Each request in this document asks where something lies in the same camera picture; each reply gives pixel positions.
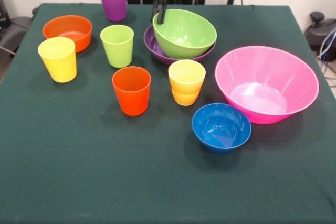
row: purple bowl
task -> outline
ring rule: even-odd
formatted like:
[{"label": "purple bowl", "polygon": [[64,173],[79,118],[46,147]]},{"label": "purple bowl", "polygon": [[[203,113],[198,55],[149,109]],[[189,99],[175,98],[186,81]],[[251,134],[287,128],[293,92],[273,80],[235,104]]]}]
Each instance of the purple bowl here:
[{"label": "purple bowl", "polygon": [[[170,65],[179,60],[170,58],[163,52],[163,50],[159,46],[158,41],[156,40],[154,34],[154,28],[152,25],[145,31],[143,35],[143,41],[145,42],[145,45],[147,46],[148,50],[152,53],[152,55],[154,55],[156,59],[158,59],[160,62],[165,63],[166,65]],[[191,60],[200,62],[211,53],[211,51],[215,48],[215,45],[216,43],[210,46],[209,49],[205,51],[205,53],[195,58],[192,58]]]}]

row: yellow cup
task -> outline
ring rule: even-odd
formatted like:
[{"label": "yellow cup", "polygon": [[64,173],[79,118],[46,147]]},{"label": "yellow cup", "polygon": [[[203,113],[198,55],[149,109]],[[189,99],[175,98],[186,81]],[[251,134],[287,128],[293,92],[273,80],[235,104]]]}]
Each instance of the yellow cup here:
[{"label": "yellow cup", "polygon": [[76,77],[75,43],[71,39],[47,39],[38,46],[37,51],[54,81],[64,83]]},{"label": "yellow cup", "polygon": [[168,69],[175,101],[182,106],[192,105],[201,91],[205,68],[194,60],[178,60]]}]

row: bowl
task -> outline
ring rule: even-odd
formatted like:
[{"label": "bowl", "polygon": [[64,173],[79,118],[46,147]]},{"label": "bowl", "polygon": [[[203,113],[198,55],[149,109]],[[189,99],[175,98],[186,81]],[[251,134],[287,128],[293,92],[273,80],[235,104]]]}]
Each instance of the bowl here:
[{"label": "bowl", "polygon": [[215,27],[202,16],[187,10],[166,10],[164,23],[153,18],[154,33],[164,53],[174,59],[202,55],[217,39]]},{"label": "bowl", "polygon": [[212,152],[225,153],[242,146],[251,136],[251,123],[238,109],[223,103],[201,107],[193,116],[195,135]]},{"label": "bowl", "polygon": [[[162,62],[166,65],[170,65],[170,64],[178,61],[178,59],[170,58],[163,52],[163,50],[160,47],[158,41],[156,40],[153,26],[150,26],[149,28],[147,28],[147,30],[145,31],[145,33],[143,35],[143,41],[144,41],[145,45],[147,46],[148,50],[152,53],[152,55],[156,59],[158,59],[160,62]],[[212,50],[215,48],[215,45],[216,45],[216,43],[213,43],[210,46],[210,48],[208,50],[206,50],[202,55],[197,56],[195,58],[192,58],[191,60],[195,60],[195,61],[200,62],[201,60],[205,59],[212,52]]]},{"label": "bowl", "polygon": [[216,82],[226,100],[252,123],[277,123],[313,104],[319,93],[314,71],[295,55],[248,46],[222,56]]},{"label": "bowl", "polygon": [[92,24],[82,16],[66,15],[50,20],[43,27],[43,35],[47,39],[67,37],[76,45],[76,52],[86,49],[91,42]]}]

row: blue bowl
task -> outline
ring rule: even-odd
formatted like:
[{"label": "blue bowl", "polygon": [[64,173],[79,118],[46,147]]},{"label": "blue bowl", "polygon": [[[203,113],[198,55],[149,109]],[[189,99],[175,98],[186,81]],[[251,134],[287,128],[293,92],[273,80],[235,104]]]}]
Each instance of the blue bowl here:
[{"label": "blue bowl", "polygon": [[212,152],[230,152],[251,136],[251,123],[241,111],[223,103],[212,103],[196,111],[193,130]]}]

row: plastic cup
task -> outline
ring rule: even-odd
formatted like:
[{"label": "plastic cup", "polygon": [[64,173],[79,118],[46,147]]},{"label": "plastic cup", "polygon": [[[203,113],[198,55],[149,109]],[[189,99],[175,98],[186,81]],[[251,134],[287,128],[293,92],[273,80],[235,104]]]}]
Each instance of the plastic cup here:
[{"label": "plastic cup", "polygon": [[120,21],[126,17],[127,0],[101,0],[107,19]]},{"label": "plastic cup", "polygon": [[66,37],[54,37],[38,46],[38,53],[51,78],[56,82],[69,82],[77,75],[75,43]]},{"label": "plastic cup", "polygon": [[194,60],[179,60],[168,69],[175,101],[182,106],[192,105],[201,91],[205,68]]},{"label": "plastic cup", "polygon": [[146,111],[151,88],[147,70],[134,66],[119,69],[112,77],[112,84],[123,113],[136,116]]},{"label": "plastic cup", "polygon": [[124,25],[112,25],[100,33],[107,59],[111,66],[123,68],[132,61],[134,32]]}]

